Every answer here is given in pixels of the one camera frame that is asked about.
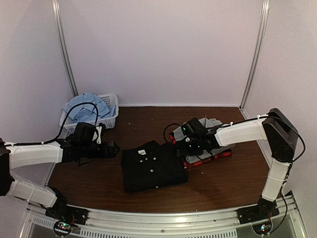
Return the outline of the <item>red black plaid shirt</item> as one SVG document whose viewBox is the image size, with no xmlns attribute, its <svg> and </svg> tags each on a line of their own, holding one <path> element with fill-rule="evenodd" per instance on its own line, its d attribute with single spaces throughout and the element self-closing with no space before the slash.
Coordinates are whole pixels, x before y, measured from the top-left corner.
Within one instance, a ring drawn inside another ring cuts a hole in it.
<svg viewBox="0 0 317 238">
<path fill-rule="evenodd" d="M 212 151 L 212 153 L 201 154 L 198 156 L 183 156 L 180 151 L 177 150 L 176 154 L 181 159 L 185 168 L 191 168 L 200 166 L 202 164 L 215 161 L 221 158 L 232 156 L 232 149 L 235 147 L 235 144 L 229 145 L 227 147 L 218 148 Z"/>
</svg>

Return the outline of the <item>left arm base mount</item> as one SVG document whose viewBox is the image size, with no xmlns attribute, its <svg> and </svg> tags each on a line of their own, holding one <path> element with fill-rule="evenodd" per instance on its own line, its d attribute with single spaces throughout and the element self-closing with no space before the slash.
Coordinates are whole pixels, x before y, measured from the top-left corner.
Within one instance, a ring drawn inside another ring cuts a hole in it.
<svg viewBox="0 0 317 238">
<path fill-rule="evenodd" d="M 79 228 L 79 225 L 85 225 L 87 221 L 88 210 L 72 207 L 68 205 L 68 201 L 56 188 L 50 187 L 56 194 L 57 200 L 53 207 L 45 209 L 45 215 L 56 219 L 53 225 L 53 232 L 61 238 L 69 235 L 74 228 Z"/>
</svg>

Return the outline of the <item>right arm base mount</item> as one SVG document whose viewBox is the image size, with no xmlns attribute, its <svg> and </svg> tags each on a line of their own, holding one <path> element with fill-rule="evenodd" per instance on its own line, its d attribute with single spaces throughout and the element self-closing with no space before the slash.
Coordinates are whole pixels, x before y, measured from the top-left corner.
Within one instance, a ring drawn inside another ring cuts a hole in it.
<svg viewBox="0 0 317 238">
<path fill-rule="evenodd" d="M 262 197 L 256 205 L 239 208 L 237 216 L 240 224 L 251 223 L 255 234 L 264 236 L 268 235 L 272 228 L 272 217 L 279 215 L 276 201 L 268 201 Z"/>
</svg>

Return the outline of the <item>grey button shirt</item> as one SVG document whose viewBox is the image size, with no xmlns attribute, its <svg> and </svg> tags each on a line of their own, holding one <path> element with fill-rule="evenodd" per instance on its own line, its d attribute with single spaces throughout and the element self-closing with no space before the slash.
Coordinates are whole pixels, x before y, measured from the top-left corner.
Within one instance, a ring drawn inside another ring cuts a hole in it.
<svg viewBox="0 0 317 238">
<path fill-rule="evenodd" d="M 169 138 L 176 147 L 177 156 L 193 165 L 232 151 L 235 144 L 220 146 L 216 142 L 214 134 L 221 126 L 220 120 L 194 117 L 170 132 Z"/>
</svg>

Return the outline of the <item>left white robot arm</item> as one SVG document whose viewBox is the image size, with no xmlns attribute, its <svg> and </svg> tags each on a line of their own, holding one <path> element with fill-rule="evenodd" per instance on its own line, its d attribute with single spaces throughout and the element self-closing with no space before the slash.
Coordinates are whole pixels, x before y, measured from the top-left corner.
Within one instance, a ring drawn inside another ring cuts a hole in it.
<svg viewBox="0 0 317 238">
<path fill-rule="evenodd" d="M 49 208 L 60 220 L 71 216 L 67 199 L 55 188 L 44 185 L 37 175 L 49 175 L 56 164 L 82 159 L 111 159 L 120 151 L 114 141 L 104 141 L 106 126 L 80 122 L 66 138 L 57 136 L 42 142 L 0 142 L 0 194 Z M 31 175 L 27 169 L 43 169 Z"/>
</svg>

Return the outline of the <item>black long sleeve shirt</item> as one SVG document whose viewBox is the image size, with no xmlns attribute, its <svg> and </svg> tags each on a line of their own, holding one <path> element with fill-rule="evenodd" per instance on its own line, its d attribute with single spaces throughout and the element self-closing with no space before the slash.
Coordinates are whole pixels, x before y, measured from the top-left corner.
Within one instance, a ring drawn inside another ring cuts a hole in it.
<svg viewBox="0 0 317 238">
<path fill-rule="evenodd" d="M 188 182 L 188 173 L 171 143 L 155 140 L 121 154 L 123 184 L 127 193 Z"/>
</svg>

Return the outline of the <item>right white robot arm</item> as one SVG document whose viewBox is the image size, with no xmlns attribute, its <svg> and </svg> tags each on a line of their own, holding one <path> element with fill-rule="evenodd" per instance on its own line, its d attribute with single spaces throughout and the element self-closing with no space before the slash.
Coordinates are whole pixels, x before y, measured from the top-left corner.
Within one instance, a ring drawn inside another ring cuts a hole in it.
<svg viewBox="0 0 317 238">
<path fill-rule="evenodd" d="M 294 162 L 303 155 L 296 155 L 297 143 L 303 143 L 303 138 L 278 108 L 255 118 L 230 123 L 194 117 L 178 125 L 169 138 L 181 157 L 197 159 L 238 143 L 257 141 L 266 144 L 270 153 L 269 172 L 258 205 L 254 207 L 254 215 L 259 219 L 273 211 L 273 203 L 288 181 Z"/>
</svg>

